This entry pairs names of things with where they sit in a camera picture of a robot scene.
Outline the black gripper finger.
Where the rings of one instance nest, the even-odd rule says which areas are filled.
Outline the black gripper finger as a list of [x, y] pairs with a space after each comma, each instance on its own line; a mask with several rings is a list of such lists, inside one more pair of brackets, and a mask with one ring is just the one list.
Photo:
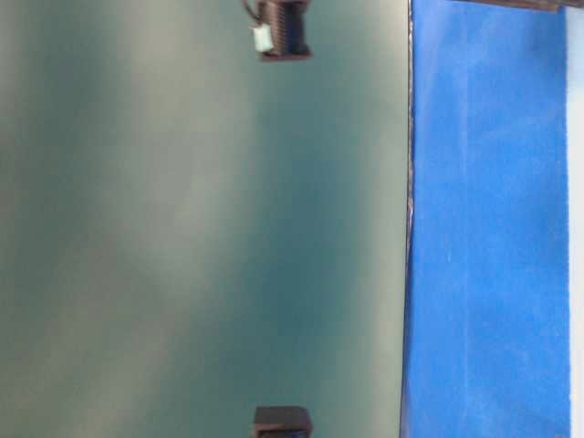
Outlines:
[[523, 8], [539, 10], [545, 12], [557, 12], [560, 5], [550, 1], [530, 1], [530, 0], [475, 0], [477, 3], [487, 5], [499, 5], [504, 7]]

